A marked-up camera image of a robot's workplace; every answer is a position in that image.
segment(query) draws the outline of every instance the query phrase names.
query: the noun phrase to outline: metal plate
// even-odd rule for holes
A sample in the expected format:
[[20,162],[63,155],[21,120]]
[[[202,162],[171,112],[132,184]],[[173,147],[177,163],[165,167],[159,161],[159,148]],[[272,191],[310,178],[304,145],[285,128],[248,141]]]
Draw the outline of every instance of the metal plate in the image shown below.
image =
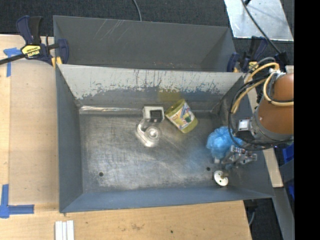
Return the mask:
[[[234,37],[250,39],[252,36],[262,36],[241,0],[224,2]],[[247,9],[271,40],[294,40],[280,0],[251,0]]]

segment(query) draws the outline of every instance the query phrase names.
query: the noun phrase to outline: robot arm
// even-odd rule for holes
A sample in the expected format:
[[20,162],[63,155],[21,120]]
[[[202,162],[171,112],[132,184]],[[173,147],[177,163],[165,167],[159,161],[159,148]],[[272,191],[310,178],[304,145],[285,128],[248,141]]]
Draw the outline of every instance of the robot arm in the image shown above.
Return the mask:
[[[263,85],[260,102],[251,118],[241,119],[238,122],[235,136],[246,143],[244,148],[251,147],[251,150],[257,146],[264,149],[263,147],[270,148],[280,143],[292,142],[294,139],[294,73],[272,70],[268,77],[252,86],[254,88],[257,85]],[[231,113],[236,112],[237,101],[238,99],[234,102]]]

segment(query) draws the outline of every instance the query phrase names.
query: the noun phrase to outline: white plastic piece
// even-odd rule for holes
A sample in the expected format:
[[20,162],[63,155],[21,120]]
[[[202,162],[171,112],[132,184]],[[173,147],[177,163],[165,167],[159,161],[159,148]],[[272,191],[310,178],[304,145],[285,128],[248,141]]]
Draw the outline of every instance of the white plastic piece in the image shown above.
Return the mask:
[[74,221],[56,221],[54,224],[55,240],[75,240]]
[[213,174],[214,180],[220,186],[226,186],[229,183],[228,177],[224,177],[224,172],[222,170],[216,170]]

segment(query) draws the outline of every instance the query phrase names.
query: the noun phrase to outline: yellow cable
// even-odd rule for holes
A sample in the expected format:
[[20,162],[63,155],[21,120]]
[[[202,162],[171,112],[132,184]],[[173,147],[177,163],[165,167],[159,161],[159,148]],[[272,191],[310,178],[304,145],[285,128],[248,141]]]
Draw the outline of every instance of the yellow cable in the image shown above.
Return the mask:
[[267,67],[270,67],[270,66],[275,66],[274,67],[275,71],[277,71],[280,68],[279,64],[276,63],[276,62],[267,63],[267,64],[257,68],[255,71],[253,71],[253,73],[248,76],[248,78],[245,80],[244,83],[246,84],[256,73],[258,73],[259,71],[261,71],[261,70],[263,70],[263,69],[265,69]]
[[235,113],[239,107],[240,101],[241,99],[248,93],[250,92],[253,88],[255,88],[256,86],[260,85],[261,83],[263,83],[265,79],[260,80],[259,82],[256,82],[254,85],[248,87],[244,92],[242,92],[239,97],[236,99],[236,101],[234,102],[232,108],[231,108],[231,113]]
[[268,96],[267,94],[267,85],[269,84],[270,80],[271,80],[271,77],[273,74],[275,74],[276,72],[272,72],[268,78],[265,80],[264,82],[264,85],[263,85],[263,96],[264,98],[270,102],[271,104],[275,105],[275,106],[282,106],[282,107],[285,107],[285,106],[293,106],[294,105],[294,102],[293,101],[289,101],[289,102],[277,102],[277,101],[273,101],[270,99],[270,97]]

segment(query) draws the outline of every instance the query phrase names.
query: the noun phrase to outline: wooden board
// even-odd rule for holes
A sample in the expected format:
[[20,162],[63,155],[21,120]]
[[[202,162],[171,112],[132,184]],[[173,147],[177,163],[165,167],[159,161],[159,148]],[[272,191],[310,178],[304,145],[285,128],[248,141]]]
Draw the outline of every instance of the wooden board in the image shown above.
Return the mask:
[[54,239],[55,221],[74,221],[75,240],[251,240],[241,201],[61,214],[35,207],[35,214],[0,220],[0,239]]

